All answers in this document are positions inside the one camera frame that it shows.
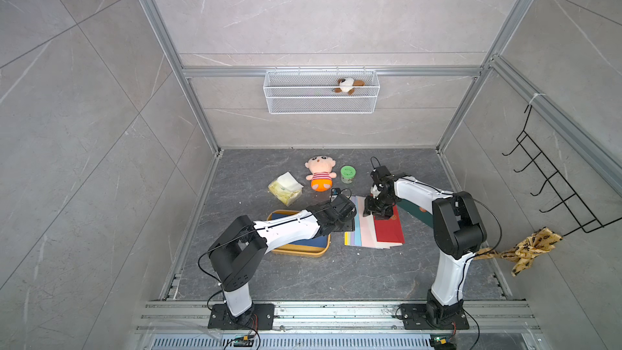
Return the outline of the red envelope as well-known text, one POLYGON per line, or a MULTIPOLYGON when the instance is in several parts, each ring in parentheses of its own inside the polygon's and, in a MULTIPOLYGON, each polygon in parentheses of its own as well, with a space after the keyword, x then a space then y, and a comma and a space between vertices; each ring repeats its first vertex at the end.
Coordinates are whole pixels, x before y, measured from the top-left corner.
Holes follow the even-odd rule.
POLYGON ((374 230, 377 242, 393 246, 405 243, 397 206, 393 206, 391 217, 374 216, 374 230))

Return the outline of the dark green envelope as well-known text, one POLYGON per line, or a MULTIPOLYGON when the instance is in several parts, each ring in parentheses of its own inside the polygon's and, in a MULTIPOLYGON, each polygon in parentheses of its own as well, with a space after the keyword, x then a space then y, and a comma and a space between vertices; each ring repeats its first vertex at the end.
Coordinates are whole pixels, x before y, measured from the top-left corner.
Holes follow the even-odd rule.
POLYGON ((419 205, 402 199, 401 201, 397 202, 397 208, 398 214, 400 216, 408 216, 409 218, 419 220, 421 223, 427 225, 429 228, 433 228, 432 213, 420 207, 419 205))

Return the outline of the yellow plastic storage tray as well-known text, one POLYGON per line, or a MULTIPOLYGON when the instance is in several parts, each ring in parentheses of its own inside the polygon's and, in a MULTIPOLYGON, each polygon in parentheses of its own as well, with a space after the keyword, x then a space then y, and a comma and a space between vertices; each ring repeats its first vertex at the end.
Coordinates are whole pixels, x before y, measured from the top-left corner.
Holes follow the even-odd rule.
POLYGON ((331 238, 329 237, 328 246, 324 249, 309 248, 308 246, 293 246, 293 250, 285 249, 283 246, 276 248, 272 251, 275 254, 284 254, 300 257, 319 258, 323 256, 330 247, 331 238))

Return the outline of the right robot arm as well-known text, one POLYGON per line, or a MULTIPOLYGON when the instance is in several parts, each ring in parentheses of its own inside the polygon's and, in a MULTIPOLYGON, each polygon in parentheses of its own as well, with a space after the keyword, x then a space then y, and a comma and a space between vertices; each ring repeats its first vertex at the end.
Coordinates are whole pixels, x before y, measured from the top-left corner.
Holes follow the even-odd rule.
POLYGON ((425 305, 400 306, 405 327, 419 319, 435 329, 468 329, 463 309, 463 285, 471 261, 487 232, 467 192, 453 193, 429 186, 405 173, 393 174, 385 165, 374 167, 374 184, 364 201, 364 214, 381 218, 393 215, 394 206, 406 201, 430 213, 434 241, 440 251, 437 274, 425 305))

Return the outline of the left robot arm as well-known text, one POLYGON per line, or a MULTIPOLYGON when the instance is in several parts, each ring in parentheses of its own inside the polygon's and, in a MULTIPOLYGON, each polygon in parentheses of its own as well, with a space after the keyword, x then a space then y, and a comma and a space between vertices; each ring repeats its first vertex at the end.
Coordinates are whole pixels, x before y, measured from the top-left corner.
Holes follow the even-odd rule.
POLYGON ((248 283, 266 254, 295 241, 351 231, 356 214, 356 204, 338 193, 326 202, 276 220, 236 218, 206 254, 230 316, 238 319, 253 309, 248 283))

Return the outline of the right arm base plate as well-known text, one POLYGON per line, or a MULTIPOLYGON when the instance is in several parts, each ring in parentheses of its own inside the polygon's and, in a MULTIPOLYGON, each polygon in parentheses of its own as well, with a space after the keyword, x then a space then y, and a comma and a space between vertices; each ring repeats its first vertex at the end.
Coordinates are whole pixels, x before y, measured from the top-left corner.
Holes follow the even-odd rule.
POLYGON ((460 303, 438 306, 435 302, 401 304, 397 311, 405 330, 467 330, 470 328, 460 303))

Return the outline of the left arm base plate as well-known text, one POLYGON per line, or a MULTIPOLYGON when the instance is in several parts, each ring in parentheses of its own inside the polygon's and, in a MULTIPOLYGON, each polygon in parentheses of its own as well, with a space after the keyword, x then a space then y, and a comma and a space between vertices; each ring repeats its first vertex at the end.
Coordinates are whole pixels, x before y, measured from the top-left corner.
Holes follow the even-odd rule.
POLYGON ((212 306, 207 327, 220 330, 253 328, 258 331, 267 331, 272 329, 274 317, 274 304, 253 304, 250 309, 238 317, 234 317, 225 304, 215 304, 212 306))

